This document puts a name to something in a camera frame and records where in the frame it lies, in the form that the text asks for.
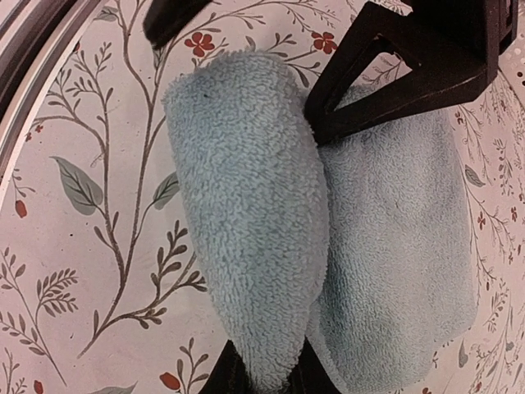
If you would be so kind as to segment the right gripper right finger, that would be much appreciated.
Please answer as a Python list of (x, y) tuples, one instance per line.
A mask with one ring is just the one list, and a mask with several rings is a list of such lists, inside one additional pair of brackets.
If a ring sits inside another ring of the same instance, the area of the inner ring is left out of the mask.
[(291, 394), (340, 394), (309, 342), (304, 343), (299, 361), (289, 376), (287, 392)]

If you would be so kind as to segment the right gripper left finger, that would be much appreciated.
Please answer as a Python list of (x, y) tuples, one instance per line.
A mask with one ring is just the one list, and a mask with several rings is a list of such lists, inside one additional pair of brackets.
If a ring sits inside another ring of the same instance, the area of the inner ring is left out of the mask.
[(249, 377), (244, 362), (232, 341), (228, 340), (207, 380), (207, 393), (251, 393)]

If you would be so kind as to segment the white perforated plastic basket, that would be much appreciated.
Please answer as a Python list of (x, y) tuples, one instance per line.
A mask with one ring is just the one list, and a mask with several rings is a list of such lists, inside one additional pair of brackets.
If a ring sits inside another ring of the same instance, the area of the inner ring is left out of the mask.
[(500, 56), (500, 70), (514, 89), (524, 90), (523, 32), (518, 32), (517, 38)]

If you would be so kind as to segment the light blue towel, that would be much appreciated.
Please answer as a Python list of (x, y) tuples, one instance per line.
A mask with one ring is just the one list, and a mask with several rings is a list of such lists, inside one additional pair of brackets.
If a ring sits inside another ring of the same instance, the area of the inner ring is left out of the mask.
[(341, 393), (424, 378), (477, 307), (461, 166), (426, 112), (318, 147), (289, 67), (233, 52), (163, 99), (191, 240), (257, 393), (308, 348)]

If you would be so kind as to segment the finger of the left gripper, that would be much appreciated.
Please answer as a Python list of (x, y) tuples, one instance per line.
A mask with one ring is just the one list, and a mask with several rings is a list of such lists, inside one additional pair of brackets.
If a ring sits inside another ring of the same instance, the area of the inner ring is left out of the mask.
[(212, 0), (152, 0), (143, 22), (153, 48), (164, 48)]

